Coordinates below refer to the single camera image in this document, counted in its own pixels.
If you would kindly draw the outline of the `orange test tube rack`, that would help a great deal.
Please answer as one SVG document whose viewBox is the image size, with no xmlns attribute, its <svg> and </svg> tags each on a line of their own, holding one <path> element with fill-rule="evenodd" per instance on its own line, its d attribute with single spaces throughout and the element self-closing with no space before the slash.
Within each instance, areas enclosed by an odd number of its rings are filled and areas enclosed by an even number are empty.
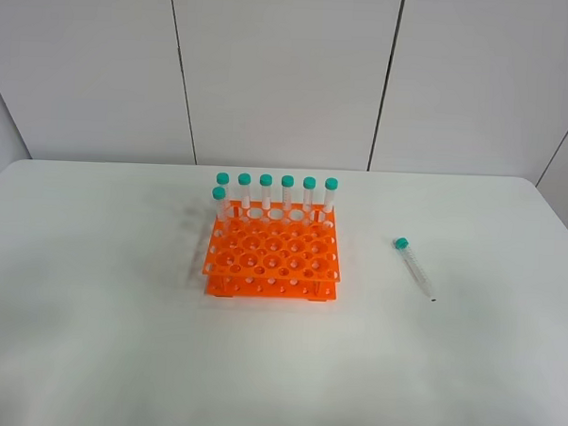
<svg viewBox="0 0 568 426">
<path fill-rule="evenodd" d="M 217 297 L 336 299 L 340 282 L 335 213 L 301 204 L 270 210 L 259 201 L 245 208 L 232 200 L 215 219 L 203 262 L 205 292 Z"/>
</svg>

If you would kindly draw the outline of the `green-capped test tube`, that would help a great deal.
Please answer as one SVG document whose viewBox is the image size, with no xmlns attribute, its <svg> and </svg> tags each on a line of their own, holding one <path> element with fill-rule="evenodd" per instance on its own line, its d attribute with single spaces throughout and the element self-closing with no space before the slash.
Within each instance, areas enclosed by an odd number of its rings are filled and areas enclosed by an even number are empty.
<svg viewBox="0 0 568 426">
<path fill-rule="evenodd" d="M 435 297 L 432 295 L 430 288 L 430 279 L 428 275 L 424 272 L 424 269 L 419 264 L 416 254 L 413 248 L 410 246 L 407 238 L 397 238 L 393 241 L 395 249 L 398 251 L 400 256 L 407 268 L 411 271 L 415 282 L 421 288 L 422 292 L 431 300 L 434 301 Z"/>
<path fill-rule="evenodd" d="M 216 218 L 219 228 L 225 231 L 229 223 L 229 199 L 227 198 L 226 189 L 223 186 L 217 186 L 212 189 L 212 197 L 216 205 Z"/>
</svg>

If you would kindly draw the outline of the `back-row test tube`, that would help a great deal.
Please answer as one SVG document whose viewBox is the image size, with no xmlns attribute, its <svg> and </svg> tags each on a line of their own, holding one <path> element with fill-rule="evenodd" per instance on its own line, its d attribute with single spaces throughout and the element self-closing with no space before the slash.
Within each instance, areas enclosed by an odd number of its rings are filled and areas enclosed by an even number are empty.
<svg viewBox="0 0 568 426">
<path fill-rule="evenodd" d="M 333 211 L 334 194 L 338 189 L 338 180 L 335 177 L 327 178 L 325 181 L 325 189 L 323 211 L 325 213 L 331 213 Z"/>
<path fill-rule="evenodd" d="M 272 192 L 272 176 L 269 173 L 263 173 L 260 176 L 262 209 L 269 211 L 271 209 L 271 192 Z"/>
<path fill-rule="evenodd" d="M 230 176 L 227 172 L 219 172 L 216 176 L 217 184 L 223 187 L 225 203 L 230 204 Z"/>
<path fill-rule="evenodd" d="M 251 208 L 251 175 L 247 172 L 241 173 L 238 177 L 238 184 L 240 185 L 241 191 L 241 206 L 243 209 Z"/>
<path fill-rule="evenodd" d="M 313 209 L 313 196 L 316 188 L 316 179 L 313 176 L 306 176 L 303 179 L 303 211 L 311 212 Z"/>
<path fill-rule="evenodd" d="M 288 212 L 292 209 L 292 192 L 294 187 L 294 177 L 290 174 L 284 175 L 282 182 L 282 203 L 283 210 Z"/>
</svg>

